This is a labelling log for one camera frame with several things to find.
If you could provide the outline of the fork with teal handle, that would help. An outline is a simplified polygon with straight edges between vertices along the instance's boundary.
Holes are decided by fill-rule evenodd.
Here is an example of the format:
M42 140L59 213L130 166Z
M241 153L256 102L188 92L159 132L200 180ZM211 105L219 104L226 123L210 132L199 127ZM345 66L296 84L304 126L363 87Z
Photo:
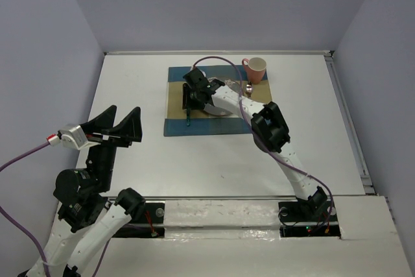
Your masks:
M191 124L191 107L186 104L185 106L185 112L186 112L186 126L190 126Z

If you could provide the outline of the blue and tan cloth placemat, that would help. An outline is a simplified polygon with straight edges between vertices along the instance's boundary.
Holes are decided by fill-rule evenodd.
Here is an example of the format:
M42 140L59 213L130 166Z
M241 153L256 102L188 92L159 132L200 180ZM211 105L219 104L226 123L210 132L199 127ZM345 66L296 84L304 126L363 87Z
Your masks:
M239 91L239 76L230 65L198 66L210 80L217 78L234 91ZM234 115L225 115L222 110L208 108L205 111L192 110L190 124L187 125L187 115L182 108L183 76L190 70L189 67L170 67L168 72L167 115L164 124L165 137L179 136L208 136L222 134L248 134L249 130L244 121ZM251 98L254 101L269 103L272 101L270 83L267 73L262 81L253 86Z

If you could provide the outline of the grey reindeer plate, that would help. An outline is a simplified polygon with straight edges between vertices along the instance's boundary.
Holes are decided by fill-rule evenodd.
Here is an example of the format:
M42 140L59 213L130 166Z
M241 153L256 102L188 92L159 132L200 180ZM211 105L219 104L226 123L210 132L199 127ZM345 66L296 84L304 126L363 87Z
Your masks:
M239 82L232 80L230 78L226 78L226 77L210 77L208 78L208 80L210 82L212 82L213 80L220 80L223 81L223 83L225 83L226 86L228 86L231 90L235 91L235 92L239 92L240 90L240 84ZM212 106L210 104L206 104L204 107L204 111L207 114L213 115L213 116L219 116L219 117L225 117L231 114L231 112L222 109L222 108L218 108L216 106Z

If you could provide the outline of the spoon with teal handle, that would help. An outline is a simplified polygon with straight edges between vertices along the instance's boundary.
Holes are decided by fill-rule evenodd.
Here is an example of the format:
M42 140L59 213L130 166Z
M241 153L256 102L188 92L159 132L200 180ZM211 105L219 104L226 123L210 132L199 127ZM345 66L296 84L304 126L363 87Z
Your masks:
M250 98L252 96L252 93L253 93L253 84L250 81L248 81L245 87L245 94L248 98Z

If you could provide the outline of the pink mug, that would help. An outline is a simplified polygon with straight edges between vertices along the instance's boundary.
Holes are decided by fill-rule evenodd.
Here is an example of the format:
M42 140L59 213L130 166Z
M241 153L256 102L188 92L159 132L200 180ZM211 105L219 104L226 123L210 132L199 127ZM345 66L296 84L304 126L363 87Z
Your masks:
M267 70L267 62L260 57L253 57L251 59L242 59L242 65L246 71L247 79L252 84L258 84L262 81Z

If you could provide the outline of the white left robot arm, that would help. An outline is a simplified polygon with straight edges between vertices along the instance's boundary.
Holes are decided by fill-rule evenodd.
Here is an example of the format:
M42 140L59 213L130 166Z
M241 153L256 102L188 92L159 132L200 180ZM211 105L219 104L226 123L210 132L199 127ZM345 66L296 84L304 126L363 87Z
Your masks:
M111 105L91 121L67 125L49 141L70 149L87 149L84 168L65 169L56 177L54 197L61 204L58 224L44 255L22 276L80 276L90 260L118 229L140 220L145 199L132 188L122 190L103 215L116 151L142 140L141 109L135 107L114 125L117 107Z

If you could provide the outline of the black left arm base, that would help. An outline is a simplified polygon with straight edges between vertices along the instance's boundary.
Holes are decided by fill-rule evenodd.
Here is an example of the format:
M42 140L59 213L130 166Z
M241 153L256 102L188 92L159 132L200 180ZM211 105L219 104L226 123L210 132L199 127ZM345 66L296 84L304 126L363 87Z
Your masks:
M158 239L164 238L165 203L148 202L141 216L135 216L131 221L116 231L114 238Z

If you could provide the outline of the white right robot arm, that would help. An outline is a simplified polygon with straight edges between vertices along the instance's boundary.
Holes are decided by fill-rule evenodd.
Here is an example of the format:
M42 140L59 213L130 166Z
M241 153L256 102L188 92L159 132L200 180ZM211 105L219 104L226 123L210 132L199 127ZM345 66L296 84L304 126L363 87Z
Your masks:
M252 133L254 143L277 161L294 191L297 207L290 214L299 221L313 221L334 208L332 192L319 179L306 173L291 144L288 125L274 102L263 104L234 91L223 81L208 80L193 68L184 75L184 107L203 110L206 106L240 117Z

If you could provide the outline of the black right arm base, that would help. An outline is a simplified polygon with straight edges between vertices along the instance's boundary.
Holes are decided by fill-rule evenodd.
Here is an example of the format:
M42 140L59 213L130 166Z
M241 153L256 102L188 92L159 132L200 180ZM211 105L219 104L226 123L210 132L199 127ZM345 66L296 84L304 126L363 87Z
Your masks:
M316 213L306 214L298 201L278 203L279 233L282 238L341 237L335 205L328 200Z

